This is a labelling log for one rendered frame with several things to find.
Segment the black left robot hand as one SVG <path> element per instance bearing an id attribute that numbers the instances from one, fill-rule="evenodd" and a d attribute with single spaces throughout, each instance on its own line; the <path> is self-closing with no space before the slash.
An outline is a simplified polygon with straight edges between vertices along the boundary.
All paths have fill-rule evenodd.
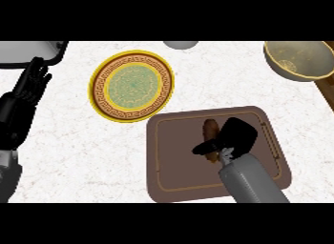
<path id="1" fill-rule="evenodd" d="M 0 150 L 15 150 L 27 139 L 51 78 L 45 59 L 36 57 L 14 90 L 0 97 Z"/>

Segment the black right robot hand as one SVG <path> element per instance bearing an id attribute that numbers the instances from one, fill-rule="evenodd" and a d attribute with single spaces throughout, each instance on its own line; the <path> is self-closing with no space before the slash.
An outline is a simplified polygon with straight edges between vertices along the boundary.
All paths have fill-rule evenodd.
<path id="1" fill-rule="evenodd" d="M 231 117 L 221 128 L 219 135 L 209 141 L 204 140 L 194 148 L 194 154 L 207 155 L 212 152 L 221 152 L 224 149 L 232 149 L 231 158 L 235 159 L 252 151 L 255 147 L 259 131 L 240 118 Z"/>

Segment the brown sweet potato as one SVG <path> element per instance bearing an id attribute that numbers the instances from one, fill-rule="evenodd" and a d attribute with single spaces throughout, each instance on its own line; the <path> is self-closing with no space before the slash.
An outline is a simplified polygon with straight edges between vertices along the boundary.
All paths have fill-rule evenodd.
<path id="1" fill-rule="evenodd" d="M 207 119 L 203 125 L 204 140 L 209 141 L 210 139 L 215 139 L 219 135 L 219 132 L 221 132 L 221 128 L 219 128 L 218 121 L 215 119 Z M 216 163 L 219 161 L 219 153 L 218 152 L 209 153 L 206 155 L 206 158 L 212 163 Z"/>

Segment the brown rectangular tray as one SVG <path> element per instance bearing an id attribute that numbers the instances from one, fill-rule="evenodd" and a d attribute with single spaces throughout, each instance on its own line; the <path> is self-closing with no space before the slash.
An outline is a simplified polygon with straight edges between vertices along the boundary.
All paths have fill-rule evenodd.
<path id="1" fill-rule="evenodd" d="M 221 163 L 192 153 L 204 141 L 203 125 L 209 119 L 224 124 L 244 120 L 259 131 L 252 154 L 259 159 L 278 186 L 292 184 L 292 171 L 268 115 L 256 106 L 156 115 L 147 125 L 147 185 L 157 202 L 198 200 L 228 195 L 219 176 Z"/>

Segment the yellow patterned plate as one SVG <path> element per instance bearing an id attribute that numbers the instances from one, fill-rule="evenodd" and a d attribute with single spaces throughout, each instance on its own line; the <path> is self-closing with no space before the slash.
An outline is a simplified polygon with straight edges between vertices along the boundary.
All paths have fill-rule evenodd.
<path id="1" fill-rule="evenodd" d="M 88 88 L 98 114 L 120 123 L 154 116 L 175 90 L 175 74 L 166 59 L 144 50 L 114 54 L 96 68 Z"/>

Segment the grey appliance with dark rim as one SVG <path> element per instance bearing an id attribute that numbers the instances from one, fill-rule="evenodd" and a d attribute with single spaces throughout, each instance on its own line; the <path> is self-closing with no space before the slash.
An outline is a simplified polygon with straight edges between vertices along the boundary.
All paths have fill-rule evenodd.
<path id="1" fill-rule="evenodd" d="M 68 48 L 68 41 L 0 41 L 0 69 L 24 69 L 34 57 L 57 65 Z"/>

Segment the olive yellow-rimmed bowl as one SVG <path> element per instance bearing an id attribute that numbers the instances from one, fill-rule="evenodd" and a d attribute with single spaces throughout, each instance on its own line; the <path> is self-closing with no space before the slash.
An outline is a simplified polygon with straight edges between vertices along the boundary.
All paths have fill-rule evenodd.
<path id="1" fill-rule="evenodd" d="M 266 41 L 263 53 L 286 79 L 311 82 L 334 74 L 334 50 L 324 41 Z"/>

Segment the pale grey round object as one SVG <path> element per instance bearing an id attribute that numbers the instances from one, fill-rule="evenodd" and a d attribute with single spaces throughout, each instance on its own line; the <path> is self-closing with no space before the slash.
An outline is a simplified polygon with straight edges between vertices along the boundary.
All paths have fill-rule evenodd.
<path id="1" fill-rule="evenodd" d="M 188 50 L 198 44 L 198 41 L 166 41 L 166 45 L 175 50 Z"/>

